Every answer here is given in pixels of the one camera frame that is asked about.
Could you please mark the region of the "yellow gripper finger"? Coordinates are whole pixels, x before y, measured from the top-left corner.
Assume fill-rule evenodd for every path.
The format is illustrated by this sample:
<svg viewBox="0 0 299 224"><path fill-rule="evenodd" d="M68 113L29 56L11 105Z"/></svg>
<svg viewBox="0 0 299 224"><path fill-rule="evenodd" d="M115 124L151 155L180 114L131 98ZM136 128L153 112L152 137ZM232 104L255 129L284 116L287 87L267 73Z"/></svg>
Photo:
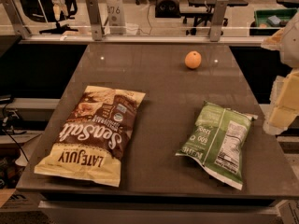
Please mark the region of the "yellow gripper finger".
<svg viewBox="0 0 299 224"><path fill-rule="evenodd" d="M271 135L286 131L299 116L299 69L286 76L277 76L270 93L270 105L263 129Z"/></svg>

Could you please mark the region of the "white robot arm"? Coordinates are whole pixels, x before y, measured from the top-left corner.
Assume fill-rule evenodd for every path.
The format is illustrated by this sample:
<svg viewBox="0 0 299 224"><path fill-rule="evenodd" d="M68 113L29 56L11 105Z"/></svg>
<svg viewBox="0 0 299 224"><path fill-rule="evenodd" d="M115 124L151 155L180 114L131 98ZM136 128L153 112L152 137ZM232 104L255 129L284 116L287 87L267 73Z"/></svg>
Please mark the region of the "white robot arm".
<svg viewBox="0 0 299 224"><path fill-rule="evenodd" d="M270 93L270 105L265 113L263 129L271 135L286 131L299 116L299 12L270 37L261 47L279 52L280 61L292 70L277 76Z"/></svg>

